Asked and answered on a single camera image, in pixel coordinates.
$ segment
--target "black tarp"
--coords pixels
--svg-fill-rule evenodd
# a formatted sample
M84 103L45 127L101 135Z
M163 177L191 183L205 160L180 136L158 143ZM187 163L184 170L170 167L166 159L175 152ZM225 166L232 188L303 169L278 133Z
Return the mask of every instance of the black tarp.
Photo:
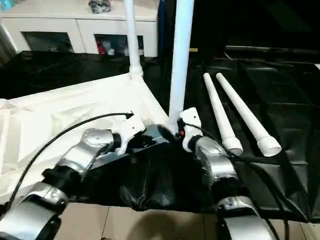
M168 112L170 56L141 59L144 80ZM126 73L126 57L90 54L22 52L0 70L0 98L15 98L58 87ZM320 71L312 64L216 60L206 65L190 57L185 109L196 107L202 126L219 137L202 73L222 72L283 151L263 157L248 128L230 104L219 83L215 86L226 114L240 139L241 158L259 166L281 193L291 220L320 223ZM266 218L283 218L260 177L236 163L241 179ZM212 212L213 201L203 172L193 156L176 143L161 144L92 170L79 202L129 206L135 210L167 209Z

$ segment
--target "white pvc pipe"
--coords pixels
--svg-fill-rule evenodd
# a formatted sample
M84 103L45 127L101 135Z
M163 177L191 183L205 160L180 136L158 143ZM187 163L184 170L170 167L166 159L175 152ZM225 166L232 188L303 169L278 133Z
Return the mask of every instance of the white pvc pipe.
M177 120L184 109L193 12L194 0L176 1L169 107L170 123L175 131L178 131Z
M139 57L134 0L124 0L131 75L143 75Z
M239 156L244 151L238 138L230 125L224 107L209 73L203 75L204 83L208 91L214 116L219 127L222 144L233 154Z
M229 84L227 79L221 73L217 73L216 78L218 79L219 83L232 101L240 116L252 132L262 154L265 157L272 157L274 155L277 155L282 150L277 140L269 135L269 133L262 126L256 116L252 113L245 102Z

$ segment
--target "floor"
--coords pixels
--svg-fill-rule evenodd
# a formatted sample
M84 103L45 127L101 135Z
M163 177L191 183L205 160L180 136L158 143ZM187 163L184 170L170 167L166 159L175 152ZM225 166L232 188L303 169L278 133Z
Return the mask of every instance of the floor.
M55 240L216 240L214 214L107 207L71 203L62 215ZM281 220L273 220L284 239ZM290 222L291 240L307 238L298 222Z

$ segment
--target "black cable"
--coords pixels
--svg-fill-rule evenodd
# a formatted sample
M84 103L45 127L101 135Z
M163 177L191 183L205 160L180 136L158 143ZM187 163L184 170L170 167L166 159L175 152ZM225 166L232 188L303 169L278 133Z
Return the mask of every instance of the black cable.
M265 184L265 186L268 188L269 192L271 193L274 201L276 202L276 205L277 207L279 208L280 212L282 213L283 215L283 224L284 224L284 237L285 237L285 240L289 240L290 239L290 229L289 229L289 222L288 222L288 219L285 217L285 209L283 207L283 205L281 204L280 202L280 198L279 198L279 195L278 193L275 192L275 189L277 188L275 183L272 181L272 179L270 179L270 177L265 174L264 172L261 172L261 169L252 164L251 162L248 162L248 161L244 161L244 160L241 160L240 157L238 157L237 155L233 154L232 152L230 152L220 141L219 139L214 136L212 133L210 133L209 131L203 129L202 127L199 127L197 125L194 125L194 124L190 124L190 123L186 123L184 122L185 125L188 125L188 126L191 126L191 127L194 127L196 129L199 129L200 131L202 131L203 133L205 133L208 137L210 137L211 139L213 139L214 141L216 141L224 150L225 152L228 154L228 156L231 158L231 159L237 159L236 162L240 162L240 163L243 163L245 165L247 165L248 167L250 167L258 176L259 178L262 180L262 182ZM255 206L259 212L261 212L261 209L258 205ZM269 219L265 219L266 223L268 224L270 230L272 231L273 235L275 236L275 238L277 240L280 240L279 238L279 235L275 229L275 227L272 225L272 223L270 222Z
M52 138L50 141L48 141L34 156L33 158L31 159L31 161L27 164L27 166L25 167L18 183L16 184L13 192L12 192L12 195L10 197L10 200L8 201L7 205L6 205L6 212L10 210L15 198L16 198L16 195L18 193L18 190L23 182L23 180L25 179L25 176L27 175L29 169L31 168L32 164L37 160L37 158L39 157L39 155L47 148L49 147L54 141L56 141L58 138L60 138L62 135L70 132L71 130L81 126L81 125L84 125L86 123L89 123L89 122L92 122L94 120L97 120L97 119L102 119L102 118L105 118L105 117L111 117L111 116L126 116L126 118L130 118L132 117L134 114L133 113L125 113L125 112L120 112L120 113L108 113L108 114L103 114L103 115L99 115L99 116L95 116L95 117L92 117L92 118L89 118L87 120L84 120L84 121L81 121L73 126L70 126L68 127L67 129L63 130L62 132L60 132L58 135L56 135L54 138Z

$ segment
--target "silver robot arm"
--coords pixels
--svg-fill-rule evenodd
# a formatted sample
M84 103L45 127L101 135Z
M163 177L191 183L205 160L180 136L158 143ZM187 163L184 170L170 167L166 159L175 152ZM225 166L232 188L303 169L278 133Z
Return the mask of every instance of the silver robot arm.
M101 154L125 153L129 140L145 129L137 116L127 119L118 133L87 129L78 144L71 147L44 179L0 220L0 240L52 240L65 210L96 158Z
M183 111L184 123L201 127L197 110ZM182 146L194 152L206 170L207 180L216 203L218 239L221 240L275 240L275 236L243 187L226 151L215 140L203 136L192 126L185 125Z

